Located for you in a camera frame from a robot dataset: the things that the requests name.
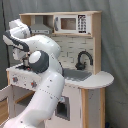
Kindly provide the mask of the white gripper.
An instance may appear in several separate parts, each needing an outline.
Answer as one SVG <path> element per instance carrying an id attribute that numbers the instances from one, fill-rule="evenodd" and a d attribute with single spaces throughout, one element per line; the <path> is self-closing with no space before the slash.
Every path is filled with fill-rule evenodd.
<path id="1" fill-rule="evenodd" d="M 13 48 L 13 58 L 15 60 L 19 60 L 20 62 L 22 62 L 24 66 L 28 66 L 29 56 L 29 52 L 21 51 L 18 48 Z"/>

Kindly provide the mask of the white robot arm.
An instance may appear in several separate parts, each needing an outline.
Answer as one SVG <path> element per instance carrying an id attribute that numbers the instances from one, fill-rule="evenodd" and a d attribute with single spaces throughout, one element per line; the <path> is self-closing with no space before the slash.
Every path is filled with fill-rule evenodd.
<path id="1" fill-rule="evenodd" d="M 48 36 L 32 36 L 31 28 L 20 19 L 11 21 L 9 27 L 3 40 L 14 47 L 14 59 L 23 59 L 28 54 L 28 65 L 41 81 L 25 110 L 9 119 L 3 128 L 38 128 L 53 115 L 65 85 L 63 68 L 58 61 L 61 48 Z"/>

